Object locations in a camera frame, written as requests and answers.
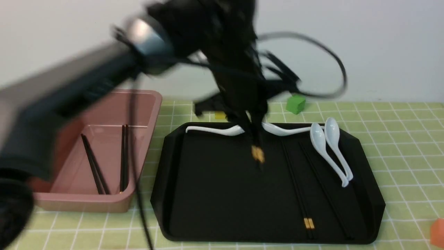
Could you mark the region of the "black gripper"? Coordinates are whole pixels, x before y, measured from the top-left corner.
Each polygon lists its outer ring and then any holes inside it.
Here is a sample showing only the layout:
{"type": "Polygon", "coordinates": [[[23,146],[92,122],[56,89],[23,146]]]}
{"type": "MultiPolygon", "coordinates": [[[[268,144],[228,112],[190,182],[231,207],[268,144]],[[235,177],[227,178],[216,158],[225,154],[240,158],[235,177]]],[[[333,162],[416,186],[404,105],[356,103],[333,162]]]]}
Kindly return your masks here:
{"type": "Polygon", "coordinates": [[[254,76],[238,77],[212,70],[226,103],[235,110],[230,113],[230,122],[239,125],[250,138],[260,139],[267,101],[265,87],[257,81],[263,74],[253,51],[257,39],[255,8],[255,0],[168,0],[149,5],[147,13],[167,32],[176,57],[201,51],[211,65],[254,76]],[[253,132],[246,110],[253,113],[253,132]]]}

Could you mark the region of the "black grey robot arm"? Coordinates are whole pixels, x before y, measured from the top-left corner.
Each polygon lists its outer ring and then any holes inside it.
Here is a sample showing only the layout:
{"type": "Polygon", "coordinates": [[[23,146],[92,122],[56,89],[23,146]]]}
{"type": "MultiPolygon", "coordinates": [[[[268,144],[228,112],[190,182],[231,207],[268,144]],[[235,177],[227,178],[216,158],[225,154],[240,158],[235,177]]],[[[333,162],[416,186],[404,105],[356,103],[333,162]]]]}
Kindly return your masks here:
{"type": "Polygon", "coordinates": [[[27,226],[35,200],[27,181],[51,174],[65,124],[141,73],[176,64],[209,68],[228,120],[258,146],[267,112],[255,51],[255,0],[167,0],[116,28],[114,41],[1,90],[1,249],[27,226]]]}

